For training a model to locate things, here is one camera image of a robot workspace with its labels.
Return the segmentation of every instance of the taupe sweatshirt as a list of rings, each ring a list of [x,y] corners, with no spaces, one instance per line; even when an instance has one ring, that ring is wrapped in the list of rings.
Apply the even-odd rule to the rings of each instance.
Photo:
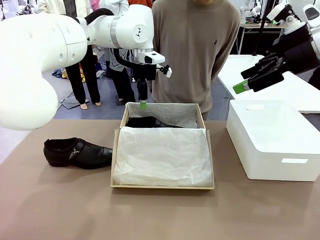
[[[240,12],[228,0],[198,5],[193,0],[157,0],[152,7],[154,50],[165,56],[171,78],[152,81],[155,103],[197,103],[212,108],[211,84],[239,31]]]

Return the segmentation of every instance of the black pole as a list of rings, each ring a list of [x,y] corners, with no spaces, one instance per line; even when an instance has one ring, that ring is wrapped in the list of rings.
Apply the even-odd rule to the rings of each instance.
[[[260,31],[259,31],[258,40],[256,41],[254,52],[252,53],[253,56],[257,56],[257,51],[258,51],[258,47],[260,44],[261,36],[262,36],[266,21],[267,21],[267,15],[271,12],[271,10],[272,10],[271,8],[273,5],[272,3],[274,1],[275,0],[266,0],[265,10],[264,10],[263,17],[262,17],[262,23],[261,23],[261,27],[260,27]]]

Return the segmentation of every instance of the floor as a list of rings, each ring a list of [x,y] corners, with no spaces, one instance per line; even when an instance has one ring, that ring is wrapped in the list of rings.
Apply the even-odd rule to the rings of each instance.
[[[300,75],[302,79],[308,81],[311,72]],[[58,98],[60,100],[67,98],[70,94],[72,96],[72,89],[69,81],[64,79],[58,79],[51,76],[51,73],[45,73],[44,78],[53,86],[56,90]],[[104,78],[98,80],[99,91],[101,95],[102,105],[100,107],[95,106],[89,102],[88,110],[82,110],[80,107],[67,109],[61,106],[55,115],[55,119],[121,119],[125,110],[125,106],[117,106],[116,90],[113,81]],[[87,91],[87,86],[84,84],[84,88],[87,94],[87,99],[90,100],[90,96]],[[138,96],[136,83],[132,83],[132,89],[135,91],[136,98]],[[213,99],[213,108],[208,115],[208,120],[223,121],[226,120],[226,109],[228,109],[229,99],[225,98],[226,90],[219,81],[216,81],[211,88],[211,95]],[[304,115],[319,131],[320,131],[320,114]],[[9,129],[0,128],[0,164],[4,159],[13,151],[13,149],[29,134],[25,131],[14,131]]]

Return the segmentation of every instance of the white label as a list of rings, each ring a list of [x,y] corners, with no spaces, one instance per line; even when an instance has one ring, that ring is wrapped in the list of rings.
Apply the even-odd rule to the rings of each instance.
[[[251,104],[246,107],[247,110],[252,111],[263,111],[265,109],[265,105],[262,104]]]
[[[283,158],[283,164],[306,164],[309,159],[299,159],[299,158]]]

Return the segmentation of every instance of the white storage container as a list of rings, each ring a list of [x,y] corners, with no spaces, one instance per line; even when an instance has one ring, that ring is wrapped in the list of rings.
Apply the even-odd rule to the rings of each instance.
[[[226,128],[249,179],[320,175],[320,132],[285,102],[232,100]]]

